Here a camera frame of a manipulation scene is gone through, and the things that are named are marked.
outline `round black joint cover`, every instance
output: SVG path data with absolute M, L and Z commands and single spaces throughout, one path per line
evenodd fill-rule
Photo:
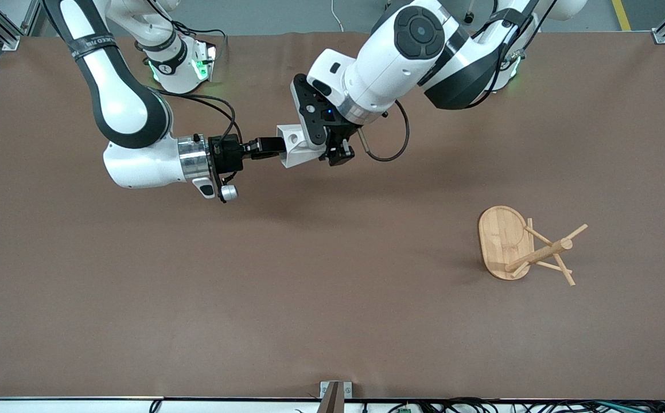
M 398 12 L 394 23 L 395 45 L 408 59 L 428 60 L 445 47 L 445 31 L 437 16 L 424 7 L 409 6 Z

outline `gray floor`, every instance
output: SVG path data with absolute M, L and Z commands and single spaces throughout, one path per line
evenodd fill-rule
M 665 0 L 623 0 L 634 30 L 655 26 L 665 16 Z M 385 0 L 335 0 L 335 12 L 345 31 L 369 32 L 383 11 Z M 462 18 L 469 0 L 443 0 L 457 18 Z M 481 26 L 492 8 L 492 0 L 476 0 L 476 20 Z M 220 28 L 229 35 L 281 34 L 285 32 L 336 32 L 340 30 L 327 0 L 183 0 L 173 18 L 196 28 Z M 110 23 L 116 35 L 126 35 Z M 586 7 L 569 21 L 546 21 L 545 32 L 605 32 L 619 30 L 611 0 L 588 0 Z M 42 21 L 39 35 L 53 36 L 54 29 Z

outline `white cable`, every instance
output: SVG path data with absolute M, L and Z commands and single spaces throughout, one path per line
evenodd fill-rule
M 340 19 L 337 18 L 337 15 L 335 14 L 335 0 L 330 2 L 330 10 L 332 10 L 332 15 L 335 17 L 335 20 L 337 20 L 337 24 L 340 24 L 340 31 L 344 32 L 345 29 L 343 28 L 343 22 L 340 21 Z

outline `table surface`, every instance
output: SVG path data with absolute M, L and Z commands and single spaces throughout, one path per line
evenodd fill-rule
M 246 139 L 297 123 L 289 83 L 362 34 L 233 37 L 220 84 Z M 131 40 L 140 81 L 151 83 Z M 176 136 L 225 120 L 170 99 Z M 0 396 L 665 399 L 665 46 L 648 33 L 539 35 L 476 109 L 403 105 L 411 144 L 285 170 L 246 162 L 240 198 L 125 190 L 67 48 L 0 60 Z M 367 128 L 382 156 L 400 115 Z M 477 219 L 504 204 L 555 239 L 576 287 L 488 274 Z

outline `wooden dowel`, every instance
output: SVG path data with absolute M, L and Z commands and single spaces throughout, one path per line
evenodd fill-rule
M 552 264 L 550 264 L 550 263 L 548 263 L 548 262 L 537 261 L 535 264 L 536 264 L 536 265 L 541 265 L 542 267 L 550 268 L 550 269 L 552 269 L 552 270 L 561 271 L 561 268 L 560 268 L 560 267 L 557 267 L 556 265 L 552 265 Z
M 516 268 L 513 274 L 511 274 L 511 279 L 517 279 L 518 275 L 521 274 L 524 268 L 528 267 L 528 261 L 524 261 L 521 265 Z
M 565 238 L 567 238 L 568 240 L 571 240 L 572 238 L 577 237 L 577 236 L 579 235 L 579 233 L 581 233 L 582 231 L 584 231 L 584 230 L 586 230 L 586 229 L 587 229 L 587 224 L 584 223 L 584 224 L 582 224 L 579 228 L 577 228 L 576 230 L 572 231 L 571 234 L 570 234 L 570 235 L 567 235 Z
M 534 235 L 534 237 L 539 238 L 539 240 L 542 241 L 542 243 L 545 243 L 546 245 L 550 246 L 553 243 L 548 240 L 544 235 L 541 235 L 541 233 L 537 233 L 536 230 L 533 228 L 526 227 L 524 228 L 527 232 L 529 232 L 531 235 Z
M 562 238 L 561 240 L 556 241 L 556 243 L 553 243 L 550 246 L 545 246 L 544 248 L 540 248 L 530 254 L 526 254 L 526 256 L 522 256 L 521 258 L 511 262 L 510 264 L 506 264 L 505 271 L 514 272 L 514 270 L 516 270 L 516 268 L 518 268 L 521 264 L 523 264 L 523 262 L 534 264 L 534 262 L 543 261 L 544 258 L 548 258 L 550 256 L 553 256 L 554 254 L 559 254 L 563 251 L 571 249 L 572 246 L 573 244 L 571 243 L 571 240 L 568 240 L 567 238 Z
M 575 285 L 574 280 L 571 278 L 571 274 L 569 274 L 569 270 L 566 269 L 566 265 L 564 265 L 564 261 L 562 261 L 559 254 L 554 254 L 554 259 L 557 260 L 557 264 L 559 264 L 559 269 L 564 274 L 564 277 L 566 278 L 566 282 L 568 282 L 569 285 L 574 286 Z

